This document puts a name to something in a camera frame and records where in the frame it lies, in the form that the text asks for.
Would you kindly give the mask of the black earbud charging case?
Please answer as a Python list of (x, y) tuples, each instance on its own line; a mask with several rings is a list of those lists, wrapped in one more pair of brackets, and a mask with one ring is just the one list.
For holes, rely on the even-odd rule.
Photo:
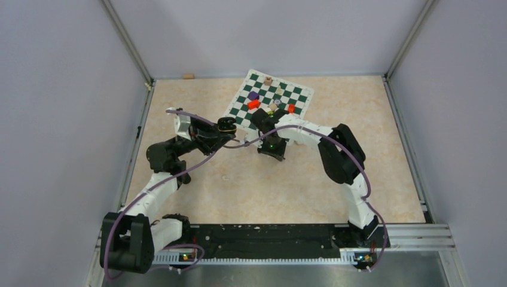
[(233, 134), (237, 131), (236, 119), (234, 117), (221, 117), (216, 125), (221, 133)]

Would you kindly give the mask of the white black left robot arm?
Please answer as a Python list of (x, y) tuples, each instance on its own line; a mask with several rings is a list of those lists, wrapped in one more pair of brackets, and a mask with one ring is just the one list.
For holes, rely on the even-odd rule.
[(146, 273), (154, 255), (174, 243), (184, 247), (191, 241), (189, 219), (165, 215), (157, 219), (162, 204), (182, 185), (191, 182), (190, 168), (180, 157), (199, 150), (207, 159), (236, 137), (236, 119), (222, 117), (209, 123), (188, 115), (175, 118), (173, 138), (154, 143), (146, 150), (152, 175), (135, 199), (102, 221), (100, 266), (104, 270)]

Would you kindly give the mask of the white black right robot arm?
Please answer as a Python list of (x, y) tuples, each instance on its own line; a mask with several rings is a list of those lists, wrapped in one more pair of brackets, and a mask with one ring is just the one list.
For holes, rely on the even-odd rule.
[(259, 109), (253, 113), (251, 123), (261, 138), (257, 149), (260, 154), (283, 161), (290, 141), (318, 151), (326, 175), (344, 191), (352, 242), (367, 246), (374, 240), (379, 223), (367, 203), (371, 184), (365, 175), (366, 156), (349, 126), (321, 126), (281, 109), (271, 113)]

